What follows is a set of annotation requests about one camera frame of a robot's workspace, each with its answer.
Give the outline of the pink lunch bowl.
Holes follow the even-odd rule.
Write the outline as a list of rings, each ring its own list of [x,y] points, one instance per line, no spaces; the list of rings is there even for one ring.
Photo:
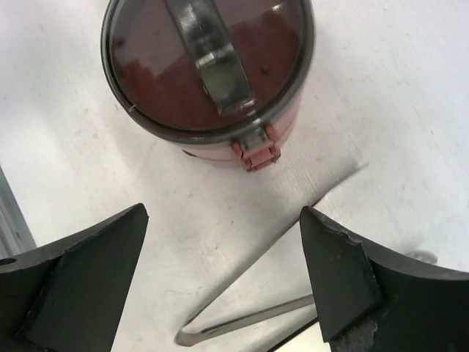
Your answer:
[[[186,145],[181,146],[181,148],[182,151],[189,156],[201,159],[216,166],[234,167],[240,169],[248,168],[248,166],[243,161],[241,154],[236,154],[228,145]]]
[[[256,171],[276,162],[280,157],[280,146],[287,140],[298,115],[303,85],[294,87],[293,96],[280,107],[280,112],[272,119],[248,125],[248,131],[235,132],[221,142],[202,145],[222,144],[230,146],[236,154],[241,154],[247,171]],[[215,91],[212,97],[205,87],[197,85],[195,95],[185,93],[181,97],[165,99],[165,106],[158,114],[163,123],[190,132],[209,131],[223,128],[250,117],[254,111],[256,98],[252,87],[244,83],[242,88]]]

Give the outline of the metal tongs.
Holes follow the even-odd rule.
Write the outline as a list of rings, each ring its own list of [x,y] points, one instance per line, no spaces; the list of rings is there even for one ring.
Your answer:
[[[176,333],[176,345],[203,345],[273,318],[292,316],[302,322],[316,316],[301,244],[303,205],[363,230],[401,256],[440,263],[432,238],[417,233],[404,216],[409,210],[412,218],[421,219],[435,198],[435,173],[427,164],[347,162],[319,174],[300,170],[292,174],[289,190],[288,224],[262,241],[209,292]]]

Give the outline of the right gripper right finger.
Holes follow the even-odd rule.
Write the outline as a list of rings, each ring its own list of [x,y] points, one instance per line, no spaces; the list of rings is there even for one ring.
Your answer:
[[[466,351],[468,274],[424,263],[300,213],[323,340],[332,351]]]

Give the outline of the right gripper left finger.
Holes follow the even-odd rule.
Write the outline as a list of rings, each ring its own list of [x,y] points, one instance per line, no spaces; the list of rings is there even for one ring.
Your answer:
[[[110,351],[148,221],[139,203],[1,259],[1,350]]]

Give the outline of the grey transparent top lid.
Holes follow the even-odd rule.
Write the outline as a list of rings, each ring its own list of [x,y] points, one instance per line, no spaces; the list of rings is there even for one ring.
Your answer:
[[[208,146],[277,123],[303,88],[314,41],[309,1],[110,1],[100,54],[138,125]]]

